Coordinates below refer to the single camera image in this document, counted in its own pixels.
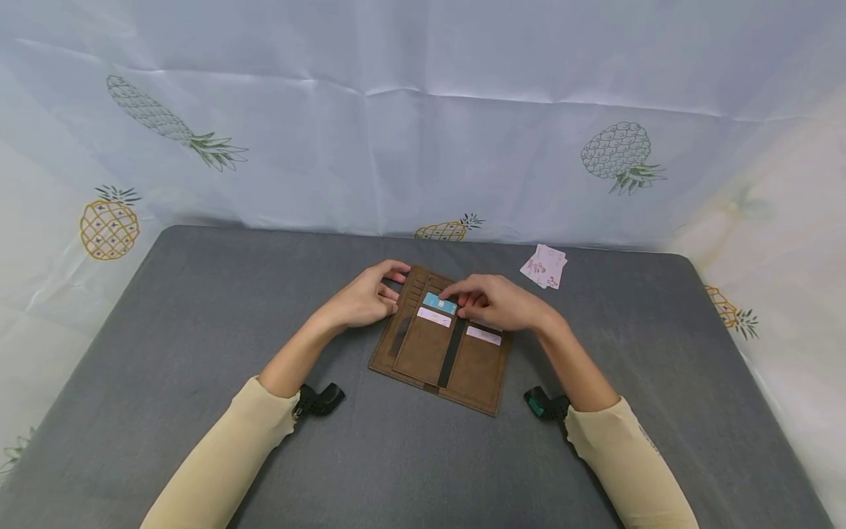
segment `pineapple print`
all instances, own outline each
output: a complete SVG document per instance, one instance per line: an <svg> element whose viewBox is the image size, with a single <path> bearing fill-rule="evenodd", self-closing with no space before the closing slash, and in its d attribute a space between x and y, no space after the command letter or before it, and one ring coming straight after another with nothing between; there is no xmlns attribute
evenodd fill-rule
<svg viewBox="0 0 846 529"><path fill-rule="evenodd" d="M26 446L30 443L30 439L32 439L32 434L35 432L36 430L31 427L29 437L19 435L15 446L9 446L3 450L3 455L6 456L6 461L0 466L0 476L12 471L12 467L15 466L20 459L20 456L24 453Z"/></svg>
<svg viewBox="0 0 846 529"><path fill-rule="evenodd" d="M80 219L80 238L88 255L99 261L111 261L126 255L138 239L140 226L132 211L141 200L134 189L118 190L113 185L94 188L100 200L85 206Z"/></svg>
<svg viewBox="0 0 846 529"><path fill-rule="evenodd" d="M614 178L617 182L609 193L652 187L652 180L666 180L658 165L644 165L652 146L646 129L637 123L621 122L595 135L582 149L582 163L594 176Z"/></svg>
<svg viewBox="0 0 846 529"><path fill-rule="evenodd" d="M468 231L480 228L483 222L485 221L477 218L474 213L470 215L465 213L460 220L418 229L415 232L415 239L462 240Z"/></svg>
<svg viewBox="0 0 846 529"><path fill-rule="evenodd" d="M158 101L138 90L123 77L109 75L106 79L108 93L121 109L135 121L156 134L178 141L200 155L209 167L223 171L224 167L235 170L235 162L246 162L238 153L247 149L228 145L232 138L214 138L214 133L196 135L182 119L179 119Z"/></svg>
<svg viewBox="0 0 846 529"><path fill-rule="evenodd" d="M722 323L726 328L733 328L734 332L743 334L744 339L758 338L755 327L758 325L758 316L752 314L752 309L742 311L729 303L717 287L705 286L705 290L711 297L711 302L717 308Z"/></svg>

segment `stack of cards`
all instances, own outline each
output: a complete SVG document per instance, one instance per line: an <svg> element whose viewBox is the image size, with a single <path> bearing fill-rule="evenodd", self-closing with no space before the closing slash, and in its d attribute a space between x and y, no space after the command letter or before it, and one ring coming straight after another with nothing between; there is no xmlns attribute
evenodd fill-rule
<svg viewBox="0 0 846 529"><path fill-rule="evenodd" d="M561 282L561 269L565 264L567 259L564 252L546 245L538 245L535 255L523 265L520 271L542 289L546 287L558 289L558 284Z"/></svg>

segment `beige shirt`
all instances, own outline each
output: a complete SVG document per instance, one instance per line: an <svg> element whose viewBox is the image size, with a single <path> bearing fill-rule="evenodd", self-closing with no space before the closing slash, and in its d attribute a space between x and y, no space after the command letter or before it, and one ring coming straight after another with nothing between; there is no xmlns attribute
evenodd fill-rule
<svg viewBox="0 0 846 529"><path fill-rule="evenodd" d="M298 401L299 394L281 399L251 378L173 475L141 529L224 529L271 450L294 431L291 410ZM698 527L625 399L591 413L571 407L564 422L568 441L599 477L626 527Z"/></svg>

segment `brown wallet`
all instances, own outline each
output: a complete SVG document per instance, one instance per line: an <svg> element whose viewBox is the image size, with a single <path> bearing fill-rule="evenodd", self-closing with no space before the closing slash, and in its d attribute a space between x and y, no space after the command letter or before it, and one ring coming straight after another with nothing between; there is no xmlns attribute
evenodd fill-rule
<svg viewBox="0 0 846 529"><path fill-rule="evenodd" d="M489 416L497 416L511 334L427 305L453 280L414 266L370 368Z"/></svg>

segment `gray table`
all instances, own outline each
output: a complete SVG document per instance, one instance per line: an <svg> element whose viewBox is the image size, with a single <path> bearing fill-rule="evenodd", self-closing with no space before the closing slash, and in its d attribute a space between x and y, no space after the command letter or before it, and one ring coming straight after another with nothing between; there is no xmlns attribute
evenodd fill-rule
<svg viewBox="0 0 846 529"><path fill-rule="evenodd" d="M566 249L560 290L533 248L175 227L127 287L0 493L0 526L137 527L182 459L304 319L385 257L501 273L568 318L664 454L703 527L830 526L680 256ZM284 527L614 527L558 428L521 395L559 389L520 334L494 419L369 371L382 325L329 345L308 382L347 399L270 457L233 521Z"/></svg>

